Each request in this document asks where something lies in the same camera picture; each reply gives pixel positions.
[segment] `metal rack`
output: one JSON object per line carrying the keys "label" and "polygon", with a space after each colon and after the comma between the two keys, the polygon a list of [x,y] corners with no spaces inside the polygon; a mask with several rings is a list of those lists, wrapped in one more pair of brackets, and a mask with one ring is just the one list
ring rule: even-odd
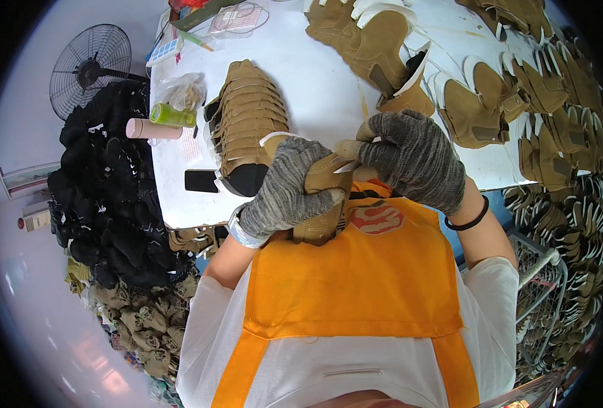
{"label": "metal rack", "polygon": [[539,375],[546,368],[542,356],[559,320],[567,265],[556,249],[546,249],[516,231],[508,238],[519,263],[516,323],[518,339],[523,338],[518,350],[531,367],[530,374]]}

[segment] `black smartphone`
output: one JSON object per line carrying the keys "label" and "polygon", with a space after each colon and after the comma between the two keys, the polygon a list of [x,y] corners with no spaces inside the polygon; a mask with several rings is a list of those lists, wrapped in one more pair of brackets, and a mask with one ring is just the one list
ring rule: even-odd
{"label": "black smartphone", "polygon": [[220,192],[215,185],[213,170],[186,170],[184,184],[188,191]]}

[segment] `hand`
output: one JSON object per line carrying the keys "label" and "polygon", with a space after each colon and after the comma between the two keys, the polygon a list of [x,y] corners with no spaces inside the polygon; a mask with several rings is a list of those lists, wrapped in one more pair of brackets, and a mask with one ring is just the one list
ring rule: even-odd
{"label": "hand", "polygon": [[[381,142],[372,143],[376,136]],[[455,158],[442,129],[419,112],[374,115],[360,126],[356,140],[336,143],[335,152],[373,167],[379,180],[410,200],[447,216],[460,208],[465,166]]]}
{"label": "hand", "polygon": [[341,203],[345,192],[339,188],[304,194],[308,169],[329,154],[319,142],[297,136],[279,143],[262,187],[240,214],[242,229],[265,243],[276,231],[289,230]]}

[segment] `fan grille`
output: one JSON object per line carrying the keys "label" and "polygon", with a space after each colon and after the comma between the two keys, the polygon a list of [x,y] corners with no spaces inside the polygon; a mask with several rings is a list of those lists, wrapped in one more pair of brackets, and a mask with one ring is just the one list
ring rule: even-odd
{"label": "fan grille", "polygon": [[59,56],[50,78],[50,102],[66,120],[76,106],[86,106],[99,89],[125,80],[132,61],[126,33],[113,24],[98,24],[75,37]]}

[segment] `pile of shoe uppers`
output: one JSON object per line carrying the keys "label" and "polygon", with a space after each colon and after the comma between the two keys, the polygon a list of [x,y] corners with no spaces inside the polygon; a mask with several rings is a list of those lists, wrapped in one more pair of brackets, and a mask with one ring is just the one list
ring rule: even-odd
{"label": "pile of shoe uppers", "polygon": [[409,8],[367,0],[306,0],[304,14],[306,34],[332,46],[354,74],[381,91],[379,110],[412,108],[433,114],[433,102],[419,86],[428,49],[405,63],[399,57],[416,23]]}
{"label": "pile of shoe uppers", "polygon": [[544,0],[455,0],[469,7],[485,22],[498,40],[504,41],[505,27],[532,35],[538,43],[553,35],[544,14]]}
{"label": "pile of shoe uppers", "polygon": [[234,61],[220,94],[204,108],[204,116],[221,157],[220,179],[234,194],[255,196],[272,164],[259,141],[272,132],[288,131],[277,87],[248,59]]}
{"label": "pile of shoe uppers", "polygon": [[533,56],[503,53],[502,75],[470,56],[467,85],[438,73],[440,114],[453,142],[470,149],[508,142],[516,120],[521,175],[549,191],[571,188],[579,170],[603,174],[599,83],[572,42],[547,43]]}
{"label": "pile of shoe uppers", "polygon": [[69,268],[71,290],[83,296],[86,286],[119,347],[174,384],[199,280],[195,252],[211,255],[221,237],[166,231],[150,146],[125,133],[128,119],[147,117],[148,100],[148,84],[114,82],[67,118],[61,169],[48,179],[52,233],[85,265]]}
{"label": "pile of shoe uppers", "polygon": [[148,100],[148,84],[123,81],[76,107],[59,138],[61,169],[47,180],[52,233],[108,290],[120,279],[164,288],[196,271],[195,257],[168,246],[150,146],[126,137],[127,120],[146,118]]}
{"label": "pile of shoe uppers", "polygon": [[[531,366],[518,355],[518,384],[565,366],[596,328],[603,302],[603,175],[584,175],[576,181],[558,191],[529,185],[503,192],[519,232],[544,247],[557,248],[568,268],[559,315],[526,318],[518,324],[518,339],[524,345],[548,342],[542,358]],[[556,319],[548,339],[542,338],[546,334],[542,318]]]}

